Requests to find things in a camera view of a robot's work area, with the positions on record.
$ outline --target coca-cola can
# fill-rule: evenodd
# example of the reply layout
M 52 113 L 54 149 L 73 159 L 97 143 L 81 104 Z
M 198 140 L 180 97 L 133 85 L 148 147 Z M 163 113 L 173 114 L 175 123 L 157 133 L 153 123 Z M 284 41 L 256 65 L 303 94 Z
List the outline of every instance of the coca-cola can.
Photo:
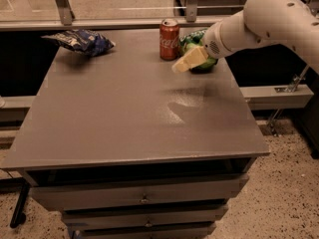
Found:
M 159 54 L 164 60 L 178 57 L 179 25 L 175 19 L 164 19 L 159 26 Z

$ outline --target table top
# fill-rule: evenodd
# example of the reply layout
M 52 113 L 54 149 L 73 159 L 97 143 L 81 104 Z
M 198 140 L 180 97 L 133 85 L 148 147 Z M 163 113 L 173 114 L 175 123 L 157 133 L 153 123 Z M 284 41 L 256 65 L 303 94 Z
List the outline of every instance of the table top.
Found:
M 183 29 L 183 33 L 192 29 Z M 102 31 L 117 46 L 87 58 L 60 48 L 4 169 L 256 157 L 269 152 L 224 59 L 174 74 L 159 30 Z

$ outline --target metal frame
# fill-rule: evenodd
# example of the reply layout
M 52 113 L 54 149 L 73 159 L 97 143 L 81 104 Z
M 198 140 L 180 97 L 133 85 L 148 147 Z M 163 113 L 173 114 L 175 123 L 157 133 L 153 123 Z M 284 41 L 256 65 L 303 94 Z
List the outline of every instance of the metal frame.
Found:
M 317 15 L 319 12 L 319 0 L 308 0 L 308 6 L 313 15 Z
M 34 99 L 33 96 L 1 98 L 4 106 L 0 107 L 0 125 L 23 121 Z
M 56 0 L 56 4 L 58 6 L 61 23 L 64 26 L 72 25 L 75 15 L 71 9 L 69 0 Z
M 276 93 L 294 94 L 297 91 L 300 82 L 302 80 L 304 80 L 308 70 L 309 70 L 309 65 L 306 65 L 304 70 L 301 72 L 300 76 L 294 76 L 291 83 L 286 88 L 275 88 Z M 310 98 L 305 103 L 304 107 L 308 104 Z M 274 111 L 273 114 L 268 119 L 267 125 L 269 126 L 270 131 L 274 136 L 279 136 L 279 134 L 275 128 L 275 124 L 276 124 L 276 121 L 278 120 L 278 118 L 281 116 L 282 112 L 283 112 L 283 109 L 278 109 L 278 110 Z
M 188 22 L 184 17 L 174 17 L 180 27 L 210 27 L 212 24 L 229 16 L 200 16 L 195 22 Z M 70 30 L 70 29 L 147 29 L 158 28 L 162 18 L 153 19 L 110 19 L 110 20 L 77 20 L 72 25 L 64 25 L 60 21 L 27 21 L 27 22 L 1 22 L 0 31 L 43 31 L 43 30 Z
M 10 227 L 16 228 L 26 221 L 23 209 L 28 198 L 30 184 L 22 177 L 0 180 L 0 192 L 9 193 L 20 190 L 19 198 L 11 218 Z
M 286 89 L 286 86 L 257 86 L 240 88 L 247 104 L 252 111 L 302 109 L 313 97 L 313 92 L 307 85 L 300 85 L 298 91 L 276 92 L 276 89 Z
M 198 0 L 186 0 L 186 21 L 195 22 L 197 18 Z

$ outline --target drawer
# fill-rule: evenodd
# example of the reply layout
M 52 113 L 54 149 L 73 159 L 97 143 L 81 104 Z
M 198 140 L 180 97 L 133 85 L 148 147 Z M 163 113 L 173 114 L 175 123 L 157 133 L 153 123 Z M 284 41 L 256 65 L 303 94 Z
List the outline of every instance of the drawer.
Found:
M 126 228 L 89 230 L 81 232 L 84 239 L 169 239 L 169 238 L 203 238 L 215 229 L 214 223 L 189 223 L 183 225 L 166 225 L 152 228 Z
M 119 181 L 154 180 L 177 177 L 233 174 L 242 172 L 250 158 L 193 160 L 187 162 L 144 163 L 62 169 L 28 170 L 40 187 L 115 183 Z
M 228 210 L 223 201 L 157 204 L 102 210 L 67 211 L 62 220 L 71 230 L 153 227 L 164 224 L 215 221 Z
M 235 197 L 247 174 L 134 182 L 35 187 L 31 196 L 48 210 L 77 210 Z

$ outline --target yellow object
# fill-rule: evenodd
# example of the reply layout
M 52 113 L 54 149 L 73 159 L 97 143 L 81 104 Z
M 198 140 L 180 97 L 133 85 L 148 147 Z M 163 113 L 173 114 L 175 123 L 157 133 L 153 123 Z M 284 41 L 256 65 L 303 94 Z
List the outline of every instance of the yellow object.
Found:
M 196 46 L 187 51 L 180 59 L 172 65 L 171 69 L 175 73 L 182 73 L 191 68 L 195 68 L 206 62 L 208 54 L 204 47 Z

